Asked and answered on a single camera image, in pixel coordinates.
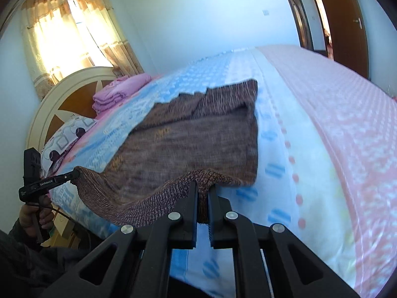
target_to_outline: person's hand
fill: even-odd
[[[51,200],[48,196],[44,197],[43,206],[51,207]],[[19,212],[19,223],[25,230],[26,234],[32,238],[36,238],[36,229],[34,228],[32,221],[32,214],[35,214],[40,208],[35,206],[23,205]],[[54,226],[54,213],[50,209],[41,209],[40,220],[38,223],[44,230],[51,230]]]

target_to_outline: wooden headboard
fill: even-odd
[[[43,149],[50,137],[73,114],[96,117],[92,108],[93,95],[112,82],[116,75],[112,67],[90,67],[62,79],[46,95],[30,125],[26,149]]]

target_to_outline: mattress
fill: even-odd
[[[221,188],[234,211],[282,223],[361,297],[372,298],[396,267],[397,104],[349,69],[296,46],[222,53],[157,79],[102,114],[65,157],[102,172],[155,102],[258,81],[258,173],[251,187]],[[66,183],[52,200],[106,238],[117,226],[91,212]],[[173,250],[170,274],[212,297],[235,297],[231,250],[213,250],[208,226],[197,247]]]

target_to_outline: metal bolt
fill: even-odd
[[[272,228],[273,231],[277,233],[282,233],[285,231],[285,227],[283,224],[274,224]]]
[[[122,226],[122,232],[123,232],[124,234],[129,234],[129,233],[131,233],[133,230],[134,230],[134,227],[133,227],[132,225],[127,224],[127,225],[123,225],[123,226]]]
[[[168,214],[168,218],[172,221],[179,220],[180,217],[181,214],[179,214],[178,212],[170,212],[170,214]]]
[[[235,220],[238,217],[239,215],[236,212],[231,211],[226,213],[226,218],[229,220]]]

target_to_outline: yellow curtain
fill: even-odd
[[[109,0],[76,0],[94,41],[110,63],[124,75],[143,69],[116,21]]]
[[[26,0],[22,33],[29,72],[41,99],[67,75],[93,66],[67,0]]]

